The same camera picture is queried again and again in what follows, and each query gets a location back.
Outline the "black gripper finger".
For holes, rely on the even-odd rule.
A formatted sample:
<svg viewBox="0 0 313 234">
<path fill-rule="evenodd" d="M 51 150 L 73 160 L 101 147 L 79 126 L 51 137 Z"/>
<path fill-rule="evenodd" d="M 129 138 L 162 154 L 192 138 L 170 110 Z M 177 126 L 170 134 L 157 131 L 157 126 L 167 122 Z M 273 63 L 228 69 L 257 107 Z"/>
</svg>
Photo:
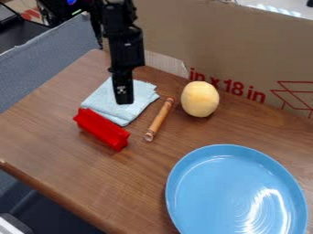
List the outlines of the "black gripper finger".
<svg viewBox="0 0 313 234">
<path fill-rule="evenodd" d="M 134 103 L 134 80 L 133 71 L 118 70 L 113 73 L 113 88 L 118 104 Z"/>
</svg>

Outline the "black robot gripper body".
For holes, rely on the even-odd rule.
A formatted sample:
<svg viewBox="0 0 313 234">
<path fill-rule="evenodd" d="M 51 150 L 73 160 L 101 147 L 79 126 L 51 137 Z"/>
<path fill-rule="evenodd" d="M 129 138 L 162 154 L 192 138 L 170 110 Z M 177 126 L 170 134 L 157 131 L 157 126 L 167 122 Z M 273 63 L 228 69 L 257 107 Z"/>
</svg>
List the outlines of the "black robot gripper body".
<svg viewBox="0 0 313 234">
<path fill-rule="evenodd" d="M 130 27 L 123 33 L 109 36 L 111 71 L 134 69 L 146 65 L 143 31 Z"/>
</svg>

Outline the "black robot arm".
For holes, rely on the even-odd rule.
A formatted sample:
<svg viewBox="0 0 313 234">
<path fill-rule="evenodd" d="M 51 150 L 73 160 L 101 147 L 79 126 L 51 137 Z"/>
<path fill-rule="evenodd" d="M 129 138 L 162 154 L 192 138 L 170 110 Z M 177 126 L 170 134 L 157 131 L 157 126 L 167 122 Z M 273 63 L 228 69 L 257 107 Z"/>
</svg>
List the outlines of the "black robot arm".
<svg viewBox="0 0 313 234">
<path fill-rule="evenodd" d="M 101 6 L 105 37 L 109 41 L 113 90 L 118 104 L 134 102 L 133 71 L 146 65 L 143 31 L 135 25 L 133 0 L 103 0 Z"/>
</svg>

